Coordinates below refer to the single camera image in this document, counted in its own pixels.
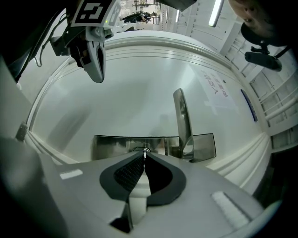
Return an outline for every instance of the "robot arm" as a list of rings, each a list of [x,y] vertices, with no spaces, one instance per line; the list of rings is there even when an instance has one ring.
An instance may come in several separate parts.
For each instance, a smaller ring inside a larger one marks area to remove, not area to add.
[[[52,37],[50,43],[57,56],[71,55],[94,82],[102,83],[104,41],[114,36],[111,28],[116,24],[121,5],[118,0],[97,1],[82,0],[63,35]]]

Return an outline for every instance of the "person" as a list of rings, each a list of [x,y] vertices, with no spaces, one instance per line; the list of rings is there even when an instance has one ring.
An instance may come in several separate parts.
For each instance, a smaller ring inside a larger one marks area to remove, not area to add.
[[[156,17],[157,14],[155,12],[153,13],[143,13],[142,11],[136,13],[136,14],[132,14],[129,15],[127,17],[122,18],[122,20],[124,21],[124,23],[135,23],[135,22],[147,22],[151,19],[151,17]]]
[[[229,0],[236,15],[244,20],[241,26],[243,37],[259,45],[266,42],[273,46],[290,46],[297,55],[297,44],[292,37],[295,21],[294,7],[270,0]]]

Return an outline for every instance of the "white label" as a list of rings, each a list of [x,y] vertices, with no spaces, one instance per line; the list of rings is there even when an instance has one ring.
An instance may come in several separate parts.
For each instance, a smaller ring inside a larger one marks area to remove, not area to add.
[[[223,80],[219,77],[215,70],[193,68],[197,74],[204,91],[207,94],[209,102],[205,102],[207,106],[211,106],[214,113],[214,107],[229,108],[237,110],[237,106],[231,97]]]
[[[61,179],[70,179],[79,175],[82,175],[83,171],[76,169],[76,170],[72,170],[72,171],[68,171],[68,172],[63,172],[60,174]]]

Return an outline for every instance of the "white curved wall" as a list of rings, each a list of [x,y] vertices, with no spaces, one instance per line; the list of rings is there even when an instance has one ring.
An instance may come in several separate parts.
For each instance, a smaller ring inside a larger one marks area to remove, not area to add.
[[[202,47],[203,49],[206,49],[208,51],[212,51],[212,52],[216,53],[216,51],[214,51],[212,48],[210,48],[206,44],[203,44],[202,42],[200,42],[196,39],[187,37],[185,35],[180,35],[180,34],[176,34],[176,33],[172,33],[172,32],[163,32],[163,31],[142,30],[142,31],[117,33],[112,38],[107,40],[106,43],[108,44],[109,42],[113,42],[118,39],[128,39],[128,38],[132,38],[132,37],[136,38],[136,37],[143,37],[143,36],[145,36],[147,38],[158,37],[158,38],[179,40],[179,41],[183,41],[184,43],[194,44],[196,46]]]
[[[123,42],[135,34],[123,33]],[[150,36],[160,38],[159,34]],[[215,54],[209,49],[204,52]],[[263,161],[257,176],[261,179],[270,143],[260,123],[253,120],[240,91],[245,88],[224,65],[168,46],[110,47],[103,83],[94,83],[75,63],[60,72],[40,101],[32,132],[47,146],[79,162],[91,159],[94,135],[178,136],[173,92],[182,88],[193,134],[214,134],[217,156],[198,164],[244,187]],[[215,75],[228,97],[211,89],[202,70]],[[250,169],[235,174],[245,161]]]

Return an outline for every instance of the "ceiling light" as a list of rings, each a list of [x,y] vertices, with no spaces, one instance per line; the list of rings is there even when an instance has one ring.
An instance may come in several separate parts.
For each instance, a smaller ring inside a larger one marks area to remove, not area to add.
[[[169,9],[167,8],[167,11],[166,11],[166,23],[168,22],[168,11],[169,11]]]
[[[220,12],[222,11],[224,4],[224,0],[215,0],[215,4],[212,10],[212,14],[209,20],[209,26],[215,27],[220,15]]]
[[[180,11],[179,11],[179,10],[177,10],[176,22],[178,22],[178,20],[179,20],[179,13],[180,13]]]

